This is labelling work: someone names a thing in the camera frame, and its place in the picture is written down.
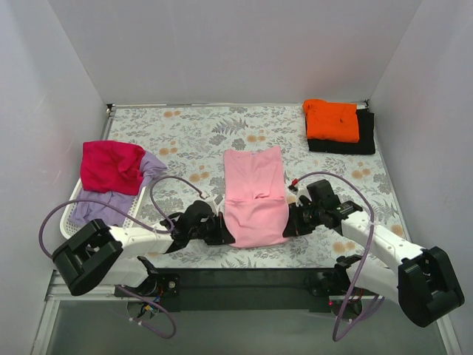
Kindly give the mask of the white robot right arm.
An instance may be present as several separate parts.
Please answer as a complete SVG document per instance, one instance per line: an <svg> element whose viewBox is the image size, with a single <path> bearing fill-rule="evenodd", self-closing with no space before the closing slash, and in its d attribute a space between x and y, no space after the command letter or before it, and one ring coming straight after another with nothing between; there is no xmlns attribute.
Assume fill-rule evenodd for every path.
<svg viewBox="0 0 473 355"><path fill-rule="evenodd" d="M329 295L351 294L357 288L397 303L407 318L425 328L465 302L448 254L435 246L424 248L374 222L357 203L340 201L327 180L289 190L285 237L309 235L323 226L365 248L363 254L339 257L317 287Z"/></svg>

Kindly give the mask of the pink t shirt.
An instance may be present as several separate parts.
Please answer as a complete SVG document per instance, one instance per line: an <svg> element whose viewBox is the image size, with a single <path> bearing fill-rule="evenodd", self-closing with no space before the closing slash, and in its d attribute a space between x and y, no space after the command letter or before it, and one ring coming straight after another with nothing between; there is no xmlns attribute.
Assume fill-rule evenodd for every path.
<svg viewBox="0 0 473 355"><path fill-rule="evenodd" d="M234 248L250 249L285 242L289 219L284 167L279 146L258 152L224 153L223 217Z"/></svg>

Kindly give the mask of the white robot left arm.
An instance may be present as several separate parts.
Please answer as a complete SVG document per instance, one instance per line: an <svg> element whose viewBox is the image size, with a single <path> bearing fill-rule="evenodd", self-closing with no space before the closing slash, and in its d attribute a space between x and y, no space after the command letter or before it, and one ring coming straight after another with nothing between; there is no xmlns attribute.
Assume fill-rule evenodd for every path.
<svg viewBox="0 0 473 355"><path fill-rule="evenodd" d="M108 226L94 219L80 228L53 253L52 261L73 296L81 296L100 285L108 273L111 284L132 287L148 296L157 287L154 270L145 256L170 254L192 240L209 246L235 243L215 205L194 201L184 212L170 214L158 226L147 226L135 218L136 227Z"/></svg>

